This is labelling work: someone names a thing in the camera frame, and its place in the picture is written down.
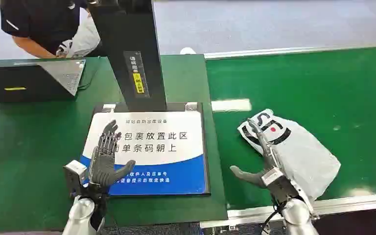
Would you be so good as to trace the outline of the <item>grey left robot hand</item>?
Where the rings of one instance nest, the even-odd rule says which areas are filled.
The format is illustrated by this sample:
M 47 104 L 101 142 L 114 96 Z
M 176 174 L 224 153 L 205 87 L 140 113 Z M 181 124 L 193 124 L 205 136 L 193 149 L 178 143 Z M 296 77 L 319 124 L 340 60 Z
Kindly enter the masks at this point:
M 129 174 L 136 164 L 135 160 L 129 160 L 123 167 L 114 168 L 117 141 L 121 137 L 121 133 L 117 132 L 117 129 L 117 122 L 112 120 L 104 127 L 98 139 L 89 169 L 91 183 L 108 188 Z

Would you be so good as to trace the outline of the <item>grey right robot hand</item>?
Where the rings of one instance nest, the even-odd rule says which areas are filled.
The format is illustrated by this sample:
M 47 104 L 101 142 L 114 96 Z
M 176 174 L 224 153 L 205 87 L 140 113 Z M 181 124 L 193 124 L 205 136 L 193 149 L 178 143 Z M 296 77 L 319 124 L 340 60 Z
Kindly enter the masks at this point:
M 284 173 L 278 154 L 273 145 L 265 137 L 262 129 L 250 118 L 247 119 L 247 122 L 255 132 L 262 147 L 264 167 L 258 173 L 251 173 L 232 165 L 230 166 L 232 173 L 241 180 L 259 188 L 267 189 L 279 204 L 286 203 L 293 198 L 301 200 L 300 191 L 293 186 L 292 181 Z

